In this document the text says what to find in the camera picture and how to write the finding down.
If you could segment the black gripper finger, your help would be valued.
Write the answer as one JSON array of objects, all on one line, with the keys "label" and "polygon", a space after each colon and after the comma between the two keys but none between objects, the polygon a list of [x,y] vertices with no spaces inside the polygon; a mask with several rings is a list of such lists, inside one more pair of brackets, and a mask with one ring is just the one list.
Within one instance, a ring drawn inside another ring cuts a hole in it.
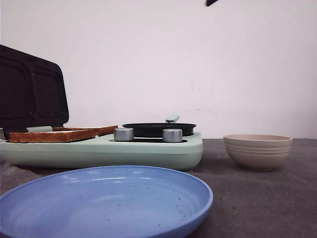
[{"label": "black gripper finger", "polygon": [[211,6],[212,4],[214,4],[217,1],[218,0],[206,0],[206,6]]}]

